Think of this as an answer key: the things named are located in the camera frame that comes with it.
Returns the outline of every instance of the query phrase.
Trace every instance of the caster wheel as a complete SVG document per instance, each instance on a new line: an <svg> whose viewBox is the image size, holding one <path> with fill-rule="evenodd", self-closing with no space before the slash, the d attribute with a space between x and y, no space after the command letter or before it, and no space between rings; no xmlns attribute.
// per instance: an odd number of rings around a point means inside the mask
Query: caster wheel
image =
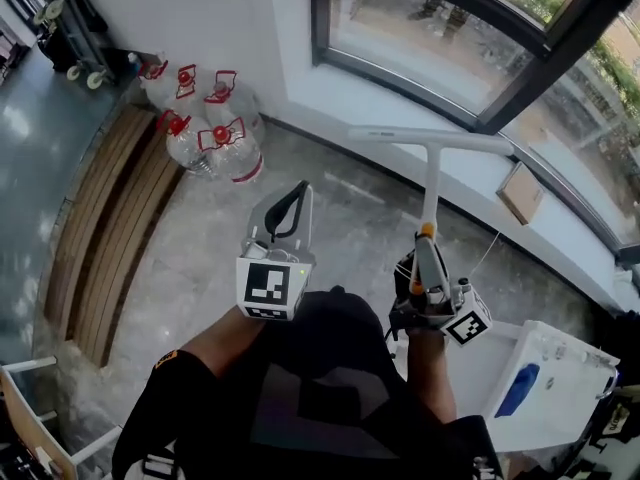
<svg viewBox="0 0 640 480"><path fill-rule="evenodd" d="M54 0L47 6L44 15L48 20L55 20L62 14L62 9L64 9L64 0Z"/></svg>
<svg viewBox="0 0 640 480"><path fill-rule="evenodd" d="M87 87L95 91L98 87L102 85L103 79L104 79L104 72L94 71L87 78Z"/></svg>
<svg viewBox="0 0 640 480"><path fill-rule="evenodd" d="M71 66L67 69L67 80L74 81L80 76L80 66Z"/></svg>
<svg viewBox="0 0 640 480"><path fill-rule="evenodd" d="M36 15L33 17L33 24L37 27L39 27L40 25L42 25L44 23L45 20L45 10L44 9L40 9Z"/></svg>

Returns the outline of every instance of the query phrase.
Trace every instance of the wooden plank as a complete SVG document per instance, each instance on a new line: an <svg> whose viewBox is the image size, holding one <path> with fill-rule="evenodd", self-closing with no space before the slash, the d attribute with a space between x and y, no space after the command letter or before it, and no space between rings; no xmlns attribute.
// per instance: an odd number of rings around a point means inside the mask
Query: wooden plank
<svg viewBox="0 0 640 480"><path fill-rule="evenodd" d="M104 141L100 145L100 148L98 148L96 158L103 158L105 154L108 154L108 147L113 147L113 140L111 140L112 134L121 133L123 126L128 125L129 120L133 119L133 115L134 114L131 108L127 107L124 109L123 114L113 124L111 130L107 132L107 136L104 138ZM97 175L97 172L101 169L101 161L91 162L87 170L87 174L80 184L80 188L78 190L78 193L76 194L76 201L83 201L88 197L88 194L93 188L92 180ZM64 229L62 230L60 241L58 243L58 249L56 251L54 266L49 282L49 289L47 291L47 302L45 304L45 316L50 320L54 320L53 323L57 323L55 322L55 317L58 314L56 310L59 306L56 305L54 301L57 300L58 297L57 292L59 291L60 287L59 279L63 274L64 266L67 261L68 251L71 248L71 243L73 242L73 238L75 237L79 217L82 211L83 207L78 206L77 204L74 204L71 207L69 218L67 219Z"/></svg>
<svg viewBox="0 0 640 480"><path fill-rule="evenodd" d="M74 314L74 301L77 308L78 291L82 288L78 282L98 221L125 164L152 120L150 112L131 107L124 118L119 120L121 124L115 127L116 131L105 150L98 152L97 155L101 156L96 156L95 162L99 167L94 169L87 183L82 183L88 189L82 193L81 199L76 199L75 211L70 216L70 222L65 225L65 229L67 226L70 229L70 238L66 240L62 250L62 263L53 280L55 288L49 301L56 308L54 323L63 338L69 338L73 331L69 329L69 324L73 326L77 316Z"/></svg>
<svg viewBox="0 0 640 480"><path fill-rule="evenodd" d="M91 329L94 325L97 325L94 324L94 320L96 319L96 311L98 311L96 308L100 306L102 285L106 272L116 254L116 247L110 247L110 244L116 244L120 236L124 236L116 229L117 224L123 216L127 215L126 212L131 211L127 203L130 200L135 201L135 196L142 191L144 183L139 183L141 177L145 176L145 172L149 168L154 168L161 161L164 154L166 154L165 135L164 133L156 133L145 148L140 161L134 167L107 221L89 270L86 288L81 298L78 332L74 336L74 341L83 352L89 351L88 343Z"/></svg>
<svg viewBox="0 0 640 480"><path fill-rule="evenodd" d="M41 447L62 470L65 480L76 480L78 477L71 457L38 419L4 368L0 368L0 382L11 425L31 454L37 457L36 449Z"/></svg>
<svg viewBox="0 0 640 480"><path fill-rule="evenodd" d="M111 345L122 308L122 305L118 303L121 301L125 280L131 272L132 265L135 264L134 259L138 255L146 231L158 206L161 204L161 201L166 198L168 191L173 192L173 188L175 187L174 180L176 180L176 176L179 173L181 174L178 165L167 158L164 169L157 179L144 208L140 212L135 227L131 231L125 251L122 254L122 258L111 283L93 347L92 361L100 367L106 366L109 361Z"/></svg>

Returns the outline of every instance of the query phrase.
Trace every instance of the blue cloth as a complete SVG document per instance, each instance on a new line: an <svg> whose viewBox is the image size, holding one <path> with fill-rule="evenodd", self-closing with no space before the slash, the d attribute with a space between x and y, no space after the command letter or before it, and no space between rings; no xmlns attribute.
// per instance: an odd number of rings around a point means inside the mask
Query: blue cloth
<svg viewBox="0 0 640 480"><path fill-rule="evenodd" d="M538 373L540 373L540 366L534 363L529 363L518 372L496 413L496 418L511 416L516 412L535 384Z"/></svg>

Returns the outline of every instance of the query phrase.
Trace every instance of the curved wooden bench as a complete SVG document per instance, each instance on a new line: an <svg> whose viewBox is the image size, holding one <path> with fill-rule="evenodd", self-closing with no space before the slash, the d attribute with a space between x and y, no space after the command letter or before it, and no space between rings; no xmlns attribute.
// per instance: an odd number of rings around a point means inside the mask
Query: curved wooden bench
<svg viewBox="0 0 640 480"><path fill-rule="evenodd" d="M126 168L152 134L151 112L127 105L96 151L61 233L44 313L63 339L73 334L96 230L119 192Z"/></svg>
<svg viewBox="0 0 640 480"><path fill-rule="evenodd" d="M156 132L135 165L99 238L73 340L93 363L109 359L122 305L144 247L184 169Z"/></svg>

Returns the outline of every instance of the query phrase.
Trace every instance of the black t-shirt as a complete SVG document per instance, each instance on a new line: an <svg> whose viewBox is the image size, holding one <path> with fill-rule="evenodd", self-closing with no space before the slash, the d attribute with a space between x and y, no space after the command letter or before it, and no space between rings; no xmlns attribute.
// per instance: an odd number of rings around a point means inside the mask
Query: black t-shirt
<svg viewBox="0 0 640 480"><path fill-rule="evenodd" d="M187 352L163 357L112 473L191 480L345 468L501 477L482 418L443 425L398 375L371 308L334 288L306 294L293 322L268 322L221 379Z"/></svg>

